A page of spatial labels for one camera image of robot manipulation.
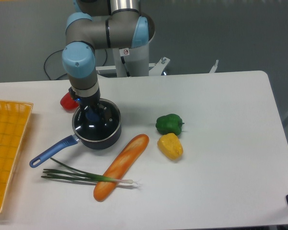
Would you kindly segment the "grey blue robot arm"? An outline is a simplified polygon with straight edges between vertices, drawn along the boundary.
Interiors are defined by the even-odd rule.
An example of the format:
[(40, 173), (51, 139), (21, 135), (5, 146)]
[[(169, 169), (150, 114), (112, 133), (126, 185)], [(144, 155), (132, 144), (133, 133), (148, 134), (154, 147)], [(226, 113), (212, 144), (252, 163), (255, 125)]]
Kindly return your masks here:
[(66, 24), (62, 64), (71, 83), (70, 95), (91, 121), (102, 117), (95, 51), (118, 51), (116, 66), (126, 75), (147, 76), (148, 45), (154, 35), (138, 0), (75, 0), (76, 12)]

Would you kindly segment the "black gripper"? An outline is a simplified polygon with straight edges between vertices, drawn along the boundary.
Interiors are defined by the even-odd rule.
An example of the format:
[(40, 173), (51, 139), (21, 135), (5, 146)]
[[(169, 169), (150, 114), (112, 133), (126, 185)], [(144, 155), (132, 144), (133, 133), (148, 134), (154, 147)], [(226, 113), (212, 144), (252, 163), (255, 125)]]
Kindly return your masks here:
[(81, 108), (86, 107), (97, 108), (101, 122), (112, 122), (112, 110), (109, 103), (100, 103), (100, 89), (98, 86), (93, 86), (86, 90), (80, 90), (75, 87), (69, 88), (69, 94)]

